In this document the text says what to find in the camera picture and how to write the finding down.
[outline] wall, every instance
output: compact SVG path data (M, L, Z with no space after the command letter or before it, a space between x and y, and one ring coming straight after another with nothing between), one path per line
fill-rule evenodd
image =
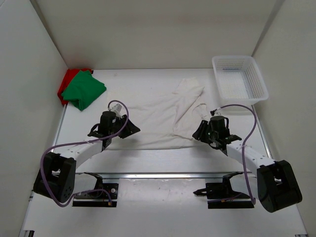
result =
M67 65L210 68L251 55L276 0L37 0Z
M288 160L300 185L298 205L316 236L316 1L286 0L255 59L270 98L256 106L273 155Z
M28 0L0 6L0 55L0 236L16 237L62 112L56 92L67 67Z

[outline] gray wall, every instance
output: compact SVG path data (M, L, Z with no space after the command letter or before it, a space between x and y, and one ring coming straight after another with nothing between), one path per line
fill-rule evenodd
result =
M67 66L210 68L251 55L276 0L37 0Z
M0 0L0 236L16 237L62 106L66 64L28 0Z
M316 1L286 0L255 54L270 98L256 108L273 155L294 169L299 210L316 236Z

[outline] green cloth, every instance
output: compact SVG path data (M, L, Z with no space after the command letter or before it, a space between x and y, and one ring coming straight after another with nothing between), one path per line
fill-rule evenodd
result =
M90 71L79 71L61 95L82 111L106 90Z

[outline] black bracket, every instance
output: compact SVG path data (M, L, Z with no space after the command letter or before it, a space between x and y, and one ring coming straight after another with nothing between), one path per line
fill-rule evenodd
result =
M81 207L116 207L118 194L119 194L119 184L117 183L102 183L102 187L96 184L96 188L102 188L110 194L112 199L112 205L109 205L108 196L104 192L94 192L83 195L76 195L73 200L73 206Z
M234 173L223 176L222 183L206 183L205 189L199 189L193 193L197 196L207 197L208 209L254 208L254 205L251 203L250 197L248 195L243 194L243 193L238 193L232 190L229 179L238 174L242 174L242 173L234 172Z

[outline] folded cloth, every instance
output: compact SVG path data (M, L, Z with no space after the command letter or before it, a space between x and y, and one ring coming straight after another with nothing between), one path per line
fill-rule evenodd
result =
M62 93L62 96L64 100L70 101L82 111L106 89L102 82L92 77L90 71L79 71Z
M147 92L109 91L107 100L126 104L130 119L141 129L125 139L113 139L108 150L162 150L199 146L192 134L202 119L210 118L200 98L204 87L196 79L183 79L170 94L156 98Z
M79 71L90 71L92 73L92 70L89 69L89 68L83 68L83 69L68 69L64 78L63 78L63 81L61 82L61 85L59 87L59 90L57 92L57 95L61 101L61 104L62 105L67 105L68 104L68 101L64 100L63 97L62 97L62 93L64 92L64 90L67 88L67 86L69 85L69 83L72 81L72 79L75 77L75 75L77 75L77 73Z

